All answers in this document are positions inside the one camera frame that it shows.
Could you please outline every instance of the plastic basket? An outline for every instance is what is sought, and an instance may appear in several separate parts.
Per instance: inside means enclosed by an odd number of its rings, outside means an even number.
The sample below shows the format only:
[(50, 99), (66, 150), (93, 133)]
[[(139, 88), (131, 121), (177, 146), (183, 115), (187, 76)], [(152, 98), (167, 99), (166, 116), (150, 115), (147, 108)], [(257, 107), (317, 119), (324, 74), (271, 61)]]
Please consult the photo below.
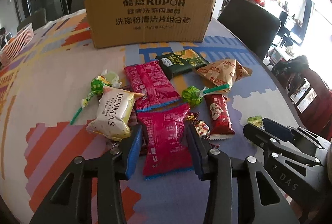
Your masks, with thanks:
[(0, 62), (8, 65), (34, 37), (32, 23), (26, 25), (15, 36), (11, 43), (7, 43), (0, 51)]

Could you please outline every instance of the table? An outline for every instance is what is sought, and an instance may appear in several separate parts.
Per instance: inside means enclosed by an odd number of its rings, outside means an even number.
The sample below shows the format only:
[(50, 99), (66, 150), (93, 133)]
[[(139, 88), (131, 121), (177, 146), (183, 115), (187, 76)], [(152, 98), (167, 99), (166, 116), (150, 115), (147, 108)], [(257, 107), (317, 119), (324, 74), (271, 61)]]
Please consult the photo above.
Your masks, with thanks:
[[(95, 118), (97, 100), (91, 101), (74, 126), (69, 125), (80, 100), (89, 92), (91, 79), (106, 68), (117, 72), (127, 84), (125, 66), (189, 48), (209, 62), (236, 58), (253, 70), (251, 77), (236, 82), (229, 94), (229, 115), (236, 134), (218, 142), (229, 156), (244, 159), (256, 155), (262, 160), (261, 152), (243, 136), (243, 125), (249, 116), (262, 115), (286, 126), (301, 124), (272, 74), (215, 19), (210, 22), (202, 43), (160, 42), (97, 50), (93, 47), (85, 10), (78, 11), (38, 29), (30, 44), (0, 71), (0, 194), (21, 223), (29, 223), (50, 187), (74, 157), (95, 158), (107, 150), (105, 137), (85, 130), (87, 123)], [(204, 86), (202, 78), (194, 73), (178, 76), (171, 82), (179, 93), (190, 85)], [(209, 124), (206, 104), (196, 110)], [(141, 157), (132, 179), (121, 181), (128, 224), (203, 222), (209, 182), (199, 181), (193, 171), (145, 181), (143, 165)], [(95, 183), (93, 224), (97, 222)]]

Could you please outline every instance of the lollipop stick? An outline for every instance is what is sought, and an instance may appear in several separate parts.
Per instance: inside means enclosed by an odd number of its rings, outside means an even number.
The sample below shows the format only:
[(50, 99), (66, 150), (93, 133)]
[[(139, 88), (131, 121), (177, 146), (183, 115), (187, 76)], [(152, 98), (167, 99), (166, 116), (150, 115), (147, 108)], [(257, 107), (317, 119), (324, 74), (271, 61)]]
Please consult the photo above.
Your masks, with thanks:
[(228, 84), (225, 84), (225, 85), (222, 85), (222, 86), (219, 86), (219, 87), (214, 87), (214, 88), (210, 88), (210, 89), (204, 90), (204, 91), (203, 91), (203, 94), (207, 94), (207, 93), (215, 92), (215, 91), (218, 91), (218, 90), (223, 90), (223, 89), (226, 89), (226, 88), (229, 88), (229, 85), (228, 85)]
[(80, 114), (80, 112), (82, 112), (82, 107), (80, 107), (78, 110), (77, 110), (77, 112), (76, 112), (76, 114), (74, 115), (74, 117), (73, 117), (73, 119), (70, 121), (70, 125), (72, 125), (74, 122), (75, 122), (75, 120), (76, 120), (76, 118), (78, 117), (78, 115)]

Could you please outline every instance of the lollipop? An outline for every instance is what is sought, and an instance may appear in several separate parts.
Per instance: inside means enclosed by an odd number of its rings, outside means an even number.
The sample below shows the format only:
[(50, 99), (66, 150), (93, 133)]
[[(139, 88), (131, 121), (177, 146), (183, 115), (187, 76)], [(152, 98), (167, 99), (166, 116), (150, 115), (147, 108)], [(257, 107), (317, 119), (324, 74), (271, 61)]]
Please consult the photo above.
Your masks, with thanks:
[(88, 105), (89, 101), (92, 99), (94, 95), (102, 95), (103, 86), (111, 86), (111, 83), (108, 80), (106, 80), (106, 78), (102, 75), (93, 78), (93, 80), (91, 81), (91, 92), (88, 94), (88, 96), (85, 99), (82, 99), (81, 107), (77, 110), (73, 119), (70, 121), (71, 125), (75, 122), (80, 112), (82, 112), (82, 110)]
[(190, 108), (193, 108), (202, 102), (203, 96), (205, 96), (206, 94), (215, 92), (218, 90), (224, 90), (226, 88), (229, 88), (228, 84), (214, 87), (211, 89), (204, 87), (202, 90), (199, 90), (195, 86), (191, 86), (191, 87), (188, 87), (187, 89), (185, 89), (184, 91), (182, 91), (181, 98), (183, 101), (189, 103)]

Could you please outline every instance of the red snack package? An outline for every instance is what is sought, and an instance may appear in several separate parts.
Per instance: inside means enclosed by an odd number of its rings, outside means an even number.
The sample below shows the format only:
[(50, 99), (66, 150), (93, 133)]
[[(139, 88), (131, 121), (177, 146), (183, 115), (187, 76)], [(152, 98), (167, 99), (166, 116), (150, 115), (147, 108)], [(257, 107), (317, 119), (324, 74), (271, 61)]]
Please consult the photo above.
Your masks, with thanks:
[(204, 96), (206, 104), (210, 110), (212, 128), (210, 129), (210, 139), (230, 138), (235, 134), (230, 122), (227, 103), (225, 97), (220, 94)]
[(138, 74), (136, 66), (128, 66), (124, 68), (126, 77), (128, 78), (131, 88), (134, 92), (145, 94), (140, 100), (135, 102), (135, 107), (137, 111), (149, 111), (151, 110), (148, 96), (146, 94), (147, 90), (142, 82), (141, 77)]
[(136, 101), (137, 111), (149, 111), (181, 99), (159, 66), (158, 61), (128, 66), (126, 76), (135, 92), (147, 94)]
[(148, 154), (143, 174), (146, 179), (162, 176), (170, 171), (191, 169), (192, 161), (187, 147), (180, 143), (184, 118), (189, 111), (185, 103), (163, 112), (138, 113), (145, 124), (149, 139)]

